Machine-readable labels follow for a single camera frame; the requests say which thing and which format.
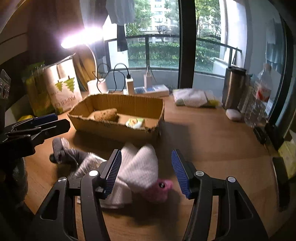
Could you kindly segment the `grey black sock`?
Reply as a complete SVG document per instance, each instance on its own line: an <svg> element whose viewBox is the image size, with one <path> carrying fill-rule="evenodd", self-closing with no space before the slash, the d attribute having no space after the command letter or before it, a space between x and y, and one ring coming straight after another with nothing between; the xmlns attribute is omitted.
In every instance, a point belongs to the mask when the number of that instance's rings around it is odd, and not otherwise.
<svg viewBox="0 0 296 241"><path fill-rule="evenodd" d="M54 138L52 147L50 161L55 164L69 165L69 179L82 178L90 171L97 170L101 163L106 162L94 153L71 148L66 138Z"/></svg>

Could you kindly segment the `brown fuzzy plush toy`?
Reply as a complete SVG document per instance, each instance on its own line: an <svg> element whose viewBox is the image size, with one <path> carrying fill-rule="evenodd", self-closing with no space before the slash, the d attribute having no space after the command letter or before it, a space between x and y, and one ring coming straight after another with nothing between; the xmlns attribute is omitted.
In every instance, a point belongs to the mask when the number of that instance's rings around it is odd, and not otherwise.
<svg viewBox="0 0 296 241"><path fill-rule="evenodd" d="M117 121L117 109L109 108L105 110L95 111L93 114L93 118L95 121Z"/></svg>

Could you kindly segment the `pink plush toy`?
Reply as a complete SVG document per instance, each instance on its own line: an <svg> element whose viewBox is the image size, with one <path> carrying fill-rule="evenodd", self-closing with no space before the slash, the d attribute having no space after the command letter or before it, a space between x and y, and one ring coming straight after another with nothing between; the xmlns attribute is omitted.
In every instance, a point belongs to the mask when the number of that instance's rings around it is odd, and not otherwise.
<svg viewBox="0 0 296 241"><path fill-rule="evenodd" d="M152 203L164 203L168 198L168 193L173 188L173 182L167 179L158 179L147 190L142 192L142 196Z"/></svg>

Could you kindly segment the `white waffle cloth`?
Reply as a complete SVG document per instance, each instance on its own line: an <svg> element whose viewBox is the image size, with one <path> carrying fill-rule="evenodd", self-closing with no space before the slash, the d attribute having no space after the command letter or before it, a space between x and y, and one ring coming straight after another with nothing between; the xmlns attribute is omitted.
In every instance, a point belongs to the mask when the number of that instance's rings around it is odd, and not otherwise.
<svg viewBox="0 0 296 241"><path fill-rule="evenodd" d="M148 190L158 180L158 158L152 145L140 149L126 143L121 149L121 166L112 190L100 200L103 208L118 209L132 203L132 194Z"/></svg>

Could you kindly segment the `green yellow snack bag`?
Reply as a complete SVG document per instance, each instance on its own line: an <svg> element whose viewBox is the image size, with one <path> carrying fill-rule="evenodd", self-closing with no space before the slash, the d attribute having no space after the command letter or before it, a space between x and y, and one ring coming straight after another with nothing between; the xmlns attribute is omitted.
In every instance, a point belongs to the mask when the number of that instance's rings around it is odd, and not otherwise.
<svg viewBox="0 0 296 241"><path fill-rule="evenodd" d="M44 66L44 62L28 65L21 74L30 106L36 117L55 112L43 78Z"/></svg>

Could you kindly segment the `paper cup package bag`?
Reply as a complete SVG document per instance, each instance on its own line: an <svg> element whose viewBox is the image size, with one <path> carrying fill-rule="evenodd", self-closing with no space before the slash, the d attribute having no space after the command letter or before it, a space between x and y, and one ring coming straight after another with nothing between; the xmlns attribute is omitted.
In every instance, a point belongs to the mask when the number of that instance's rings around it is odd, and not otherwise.
<svg viewBox="0 0 296 241"><path fill-rule="evenodd" d="M43 78L56 114L69 111L82 100L72 56L45 66Z"/></svg>

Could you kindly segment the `white desk lamp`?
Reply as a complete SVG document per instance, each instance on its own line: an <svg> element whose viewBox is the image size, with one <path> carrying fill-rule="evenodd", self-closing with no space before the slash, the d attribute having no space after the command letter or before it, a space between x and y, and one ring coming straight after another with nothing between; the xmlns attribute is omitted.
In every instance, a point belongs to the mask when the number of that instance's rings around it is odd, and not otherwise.
<svg viewBox="0 0 296 241"><path fill-rule="evenodd" d="M73 64L77 78L84 91L88 91L88 82L98 79L96 56L91 46L103 40L103 31L99 26L87 26L72 33L61 41L61 47L73 50Z"/></svg>

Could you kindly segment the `yellow green small packet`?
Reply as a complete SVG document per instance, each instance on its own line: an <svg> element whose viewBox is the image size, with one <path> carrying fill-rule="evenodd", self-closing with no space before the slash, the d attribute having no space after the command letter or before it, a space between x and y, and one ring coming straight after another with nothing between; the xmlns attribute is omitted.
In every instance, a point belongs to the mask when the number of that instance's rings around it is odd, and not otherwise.
<svg viewBox="0 0 296 241"><path fill-rule="evenodd" d="M142 128L144 127L144 118L129 118L125 125L133 129Z"/></svg>

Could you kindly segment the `white earbuds case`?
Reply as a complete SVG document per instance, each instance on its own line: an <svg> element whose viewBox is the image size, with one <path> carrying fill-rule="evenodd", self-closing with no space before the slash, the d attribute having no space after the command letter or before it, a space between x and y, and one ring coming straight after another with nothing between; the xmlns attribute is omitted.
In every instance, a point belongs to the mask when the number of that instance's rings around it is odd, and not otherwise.
<svg viewBox="0 0 296 241"><path fill-rule="evenodd" d="M241 112L236 109L227 109L226 116L231 121L241 121L242 120Z"/></svg>

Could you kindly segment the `clear plastic water bottle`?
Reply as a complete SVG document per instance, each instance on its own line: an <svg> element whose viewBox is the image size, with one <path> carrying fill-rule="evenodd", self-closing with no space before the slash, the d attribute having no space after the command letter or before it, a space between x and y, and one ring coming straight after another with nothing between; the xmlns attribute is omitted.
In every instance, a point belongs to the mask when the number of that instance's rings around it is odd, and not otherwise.
<svg viewBox="0 0 296 241"><path fill-rule="evenodd" d="M251 128L258 125L263 118L272 89L271 65L264 63L263 70L255 81L245 112L245 123Z"/></svg>

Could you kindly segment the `brown cardboard box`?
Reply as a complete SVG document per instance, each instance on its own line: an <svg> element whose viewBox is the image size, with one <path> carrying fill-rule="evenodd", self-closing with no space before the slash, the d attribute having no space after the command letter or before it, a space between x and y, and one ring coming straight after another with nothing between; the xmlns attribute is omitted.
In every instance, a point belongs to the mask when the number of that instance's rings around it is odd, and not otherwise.
<svg viewBox="0 0 296 241"><path fill-rule="evenodd" d="M93 114L98 110L117 109L117 121L95 121ZM68 113L78 131L96 134L120 142L135 145L153 143L159 136L159 124L164 121L165 102L160 98L97 94L85 97ZM144 118L144 127L133 129L125 125L129 118Z"/></svg>

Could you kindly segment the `white tissue pack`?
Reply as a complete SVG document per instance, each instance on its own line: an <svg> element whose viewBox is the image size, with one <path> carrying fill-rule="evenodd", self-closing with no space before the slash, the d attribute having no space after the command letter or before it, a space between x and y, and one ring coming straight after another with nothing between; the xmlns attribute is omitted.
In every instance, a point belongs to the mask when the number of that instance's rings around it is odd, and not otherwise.
<svg viewBox="0 0 296 241"><path fill-rule="evenodd" d="M173 98L176 106L191 108L216 108L221 106L220 100L215 97L211 90L194 88L174 89Z"/></svg>

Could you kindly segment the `white power strip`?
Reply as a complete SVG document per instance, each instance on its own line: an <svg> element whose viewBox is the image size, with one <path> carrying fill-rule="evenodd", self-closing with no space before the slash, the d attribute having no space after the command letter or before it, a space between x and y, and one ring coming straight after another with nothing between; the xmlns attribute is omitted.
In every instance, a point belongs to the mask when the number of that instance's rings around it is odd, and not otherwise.
<svg viewBox="0 0 296 241"><path fill-rule="evenodd" d="M149 97L166 97L169 96L170 90L164 85L153 85L150 88L142 87L135 87L134 88L134 95L145 95Z"/></svg>

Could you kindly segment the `black balcony railing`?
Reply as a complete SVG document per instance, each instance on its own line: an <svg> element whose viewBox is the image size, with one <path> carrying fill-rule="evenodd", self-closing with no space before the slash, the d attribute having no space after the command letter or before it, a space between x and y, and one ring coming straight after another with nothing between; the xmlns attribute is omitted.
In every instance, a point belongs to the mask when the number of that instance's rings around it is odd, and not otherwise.
<svg viewBox="0 0 296 241"><path fill-rule="evenodd" d="M148 66L157 70L178 70L180 37L167 34L145 34L126 37L127 50L118 51L117 39L105 41L106 61L113 68L122 62L132 69ZM242 50L222 44L213 38L197 38L194 71L223 76L226 68L236 65Z"/></svg>

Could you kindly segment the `steel thermos tumbler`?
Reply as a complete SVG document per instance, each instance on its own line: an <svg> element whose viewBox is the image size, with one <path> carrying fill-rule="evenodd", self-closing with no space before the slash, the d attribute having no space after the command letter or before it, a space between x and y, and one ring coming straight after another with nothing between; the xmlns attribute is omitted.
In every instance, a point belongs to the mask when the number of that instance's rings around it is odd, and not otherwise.
<svg viewBox="0 0 296 241"><path fill-rule="evenodd" d="M245 89L246 70L237 66L226 69L222 91L222 106L224 109L236 109Z"/></svg>

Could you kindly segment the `hanging blue towel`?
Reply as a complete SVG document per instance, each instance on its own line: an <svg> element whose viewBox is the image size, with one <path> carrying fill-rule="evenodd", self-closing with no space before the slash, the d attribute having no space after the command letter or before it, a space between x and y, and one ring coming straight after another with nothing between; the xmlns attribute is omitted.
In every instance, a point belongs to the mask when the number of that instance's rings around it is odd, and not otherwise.
<svg viewBox="0 0 296 241"><path fill-rule="evenodd" d="M282 73L284 61L284 39L281 23L274 19L266 25L266 62L278 73Z"/></svg>

